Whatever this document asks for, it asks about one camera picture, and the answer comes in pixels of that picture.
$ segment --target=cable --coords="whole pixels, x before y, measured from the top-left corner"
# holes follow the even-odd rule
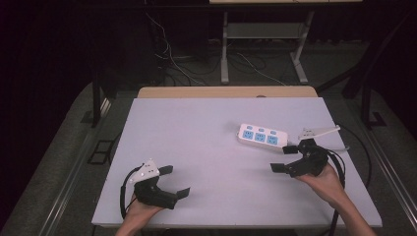
[[[161,26],[156,20],[154,20],[148,13],[146,13],[146,15],[147,15],[147,17],[154,23],[154,24],[156,24],[158,27],[160,27],[161,29],[162,29],[162,34],[163,34],[163,40],[165,41],[165,43],[166,43],[166,48],[165,48],[165,50],[163,51],[163,53],[166,53],[166,52],[168,52],[168,58],[169,59],[171,59],[170,61],[172,62],[172,64],[176,67],[176,68],[178,68],[178,70],[180,70],[180,72],[182,73],[182,74],[184,74],[184,76],[186,76],[188,79],[190,79],[191,81],[193,81],[194,83],[196,83],[196,84],[199,84],[199,85],[203,85],[203,86],[208,86],[208,84],[207,83],[202,83],[202,82],[199,82],[199,81],[197,81],[197,80],[195,80],[194,78],[192,78],[192,77],[190,77],[187,73],[185,73],[178,65],[177,65],[177,63],[175,62],[175,60],[174,60],[174,58],[172,57],[172,47],[171,47],[171,45],[169,44],[169,42],[168,42],[168,40],[167,40],[167,38],[166,38],[166,34],[165,34],[165,28],[163,27],[163,26]]]
[[[250,55],[243,56],[242,53],[236,53],[236,54],[239,55],[240,57],[242,57],[245,60],[244,63],[238,62],[241,65],[244,65],[244,66],[248,67],[248,64],[249,64],[249,68],[253,69],[255,67],[257,70],[263,70],[267,67],[267,62],[260,56],[250,56]],[[248,57],[253,57],[253,58],[256,58],[256,59],[260,60],[263,65],[261,67],[259,67],[259,66],[254,65],[254,63],[252,63],[252,62],[248,63],[248,61],[249,61],[247,59]]]
[[[341,148],[341,149],[329,149],[329,150],[332,150],[335,152],[342,152],[342,151],[347,151],[349,149],[350,149],[350,146],[345,146],[344,148]]]
[[[215,69],[218,67],[218,65],[220,64],[220,60],[221,60],[221,57],[218,57],[218,60],[215,62],[214,67],[212,69],[210,69],[209,71],[206,71],[206,72],[193,72],[193,71],[191,71],[189,68],[187,68],[185,66],[181,66],[181,65],[178,65],[178,66],[181,67],[181,68],[183,68],[184,70],[187,70],[191,74],[199,75],[199,76],[204,76],[204,75],[209,75],[209,74],[213,73],[215,71]]]
[[[244,70],[242,70],[242,69],[240,69],[239,67],[237,67],[236,65],[235,65],[235,63],[239,63],[239,64],[242,64],[242,63],[240,63],[239,61],[237,61],[236,59],[234,59],[233,57],[231,57],[230,55],[227,55],[227,62],[228,62],[228,64],[230,64],[230,66],[232,66],[236,71],[238,71],[238,72],[241,72],[241,73],[245,73],[245,74],[249,74],[249,75],[253,75],[253,74],[256,74],[257,72],[256,71],[254,71],[254,70],[251,70],[251,71],[244,71]]]
[[[269,79],[271,79],[271,80],[273,80],[273,81],[276,81],[276,82],[278,82],[278,83],[280,83],[280,84],[282,84],[283,86],[286,86],[286,84],[284,84],[283,82],[281,82],[281,81],[279,81],[279,80],[277,80],[277,79],[274,79],[274,78],[272,78],[272,77],[270,77],[270,76],[267,76],[267,75],[265,75],[264,73],[262,73],[262,72],[260,72],[260,71],[258,71],[258,69],[244,56],[244,55],[242,55],[242,54],[240,54],[240,53],[237,53],[239,56],[241,56],[241,57],[243,57],[243,59],[245,59],[248,63],[249,63],[249,65],[251,65],[251,67],[256,71],[256,72],[258,72],[258,74],[260,74],[260,75],[262,75],[262,76],[264,76],[264,77],[267,77],[267,78],[269,78]]]
[[[92,226],[92,232],[91,232],[91,236],[94,236],[95,234],[95,228],[97,227],[97,225],[93,225]]]
[[[130,176],[135,173],[136,171],[140,170],[144,166],[143,164],[139,167],[136,167],[135,169],[131,170],[129,174],[126,176],[125,181],[123,181],[122,187],[120,187],[120,213],[122,214],[122,217],[126,217],[126,208],[125,208],[125,197],[126,197],[126,184],[128,183],[128,180]]]
[[[176,87],[176,82],[178,82],[183,87],[190,87],[191,86],[191,81],[187,77],[186,77],[186,79],[188,80],[188,84],[185,85],[179,79],[175,78],[175,76],[177,76],[177,75],[166,74],[166,76],[169,77],[169,78],[171,78],[171,80],[173,81],[175,87]]]
[[[360,143],[360,145],[362,146],[362,148],[364,149],[365,153],[366,153],[366,157],[368,160],[368,178],[365,182],[365,187],[368,188],[369,185],[371,184],[371,177],[372,177],[372,161],[371,161],[371,156],[368,153],[368,150],[365,146],[365,144],[362,142],[362,140],[355,134],[353,133],[351,130],[347,129],[345,126],[340,125],[340,124],[336,124],[338,126],[340,126],[341,128],[343,128],[344,130],[346,130],[348,133],[350,133],[353,137],[356,138],[356,140],[358,140],[358,142]]]
[[[131,202],[128,204],[128,206],[126,206],[126,208],[125,208],[125,210],[127,211],[128,210],[128,208],[129,208],[129,206],[136,200],[137,198],[134,198],[134,199],[132,199],[131,200]]]
[[[180,72],[181,74],[180,75],[171,75],[172,77],[174,77],[174,76],[183,76],[183,77],[185,77],[187,80],[188,80],[188,86],[190,87],[191,86],[191,80],[190,80],[190,78],[189,77],[187,77],[187,75],[184,75],[178,68],[176,68],[176,67],[168,67],[168,69],[170,69],[170,70],[174,70],[174,71],[177,71],[177,72]]]
[[[342,161],[343,169],[341,168],[340,163],[337,161],[337,158],[334,157],[335,155]],[[328,150],[328,156],[330,157],[331,161],[334,163],[334,166],[336,167],[340,184],[344,189],[344,187],[345,187],[345,172],[346,172],[346,166],[344,164],[344,161],[337,153],[335,153],[332,150]],[[333,219],[331,220],[331,225],[330,225],[330,230],[328,232],[328,236],[333,236],[334,235],[334,231],[335,231],[336,225],[337,225],[338,216],[339,216],[338,211],[334,210]]]
[[[337,154],[335,151],[330,150],[330,149],[326,149],[326,151],[330,152],[331,154],[337,156],[337,158],[341,161],[341,163],[343,164],[343,174],[346,174],[346,164],[344,163],[343,158],[341,158],[341,156],[339,154]]]

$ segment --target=dark background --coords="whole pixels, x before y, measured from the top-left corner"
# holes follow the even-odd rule
[[[92,78],[98,76],[105,95],[112,97],[120,89],[157,85],[161,75],[157,67],[161,65],[153,56],[160,38],[151,36],[155,35],[154,28],[141,11],[84,9],[73,1],[9,0],[0,4],[2,228],[72,102]],[[378,44],[412,10],[414,14],[387,46],[371,78],[374,88],[417,137],[417,11],[413,4],[368,0],[353,8],[321,7],[316,11],[309,41],[364,40]],[[241,20],[242,14],[231,14],[231,20]],[[299,15],[304,12],[296,8],[279,14],[290,21]],[[221,38],[221,12],[164,12],[157,16],[173,46],[201,57],[206,54],[208,38]],[[277,16],[269,12],[262,17],[257,13],[244,17],[249,22]]]

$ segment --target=forearm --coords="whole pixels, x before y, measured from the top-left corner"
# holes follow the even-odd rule
[[[117,230],[116,236],[134,236],[139,230],[147,225],[149,217],[137,216],[137,215],[126,215],[123,224]]]
[[[338,203],[334,204],[334,208],[339,212],[341,218],[343,219],[349,235],[376,235],[374,230],[369,226],[359,210],[347,196],[339,200]]]

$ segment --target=gray carpet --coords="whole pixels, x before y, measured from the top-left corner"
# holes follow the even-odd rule
[[[298,85],[288,56],[289,51],[294,47],[294,43],[284,41],[278,41],[273,45],[256,46],[234,42],[229,51],[229,62],[234,65],[229,65],[230,85],[279,85],[276,81],[254,72],[253,68],[245,63],[245,59],[236,54],[237,52],[246,55],[246,58],[257,67],[265,67],[262,72],[270,77],[281,80],[287,85]],[[366,43],[359,42],[338,45],[329,43],[307,45],[301,62],[309,84],[313,87],[321,85],[349,69],[361,58],[366,47]],[[184,66],[183,70],[192,75],[196,81],[202,82],[204,80],[210,86],[220,86],[219,66],[216,66],[219,60],[219,50],[215,46],[213,48],[213,56],[207,61],[181,63],[186,60],[178,59],[180,62],[178,64]],[[178,56],[182,56],[181,52],[176,53]],[[176,86],[188,84],[187,78],[177,70],[168,69],[167,72],[171,77],[167,77],[164,84],[161,84],[162,86],[174,86],[174,83]],[[193,86],[200,86],[195,82],[191,83]],[[379,235],[417,235],[376,161],[376,154],[367,140],[363,128],[361,128],[362,124],[358,122],[360,97],[345,100],[340,95],[342,88],[343,83],[328,89],[322,96],[325,98],[333,120],[356,134],[365,143],[371,154],[373,173],[368,191],[384,224],[384,227],[376,228],[377,233]],[[48,213],[57,205],[54,202],[55,199],[58,196],[63,196],[62,187],[67,186],[66,184],[70,180],[75,180],[75,182],[72,185],[74,190],[64,193],[69,197],[68,202],[58,201],[62,210],[56,215],[56,222],[48,227],[49,231],[43,230],[42,235],[91,235],[93,230],[95,230],[94,235],[97,236],[114,235],[115,229],[93,227],[90,224],[97,198],[109,169],[109,163],[90,165],[87,164],[87,160],[99,140],[114,140],[123,130],[136,92],[121,91],[119,94],[116,99],[111,101],[111,107],[100,121],[100,125],[96,129],[92,129],[89,124],[81,123],[85,112],[91,111],[90,86],[80,93],[1,235],[38,235],[42,225],[48,219]],[[383,147],[410,195],[415,199],[417,195],[415,190],[415,186],[417,186],[416,141],[377,93],[374,93],[372,97],[372,111],[380,112],[387,122],[386,127],[376,127],[372,133]],[[368,160],[363,147],[347,130],[342,129],[340,135],[345,144],[350,146],[349,154],[365,183],[368,178]],[[322,231],[323,229],[296,230],[300,236],[318,235]],[[261,235],[261,232],[256,232],[255,235]],[[344,229],[337,229],[336,235],[347,235],[347,233]]]

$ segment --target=black strap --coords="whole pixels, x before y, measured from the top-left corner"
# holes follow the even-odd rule
[[[120,187],[120,213],[122,214],[122,217],[126,217],[126,207],[125,207],[125,197],[126,197],[126,184],[128,183],[129,178],[131,175],[138,170],[140,170],[144,166],[143,164],[140,167],[136,167],[131,172],[129,172],[128,176],[126,176],[125,181],[123,182],[122,187]]]

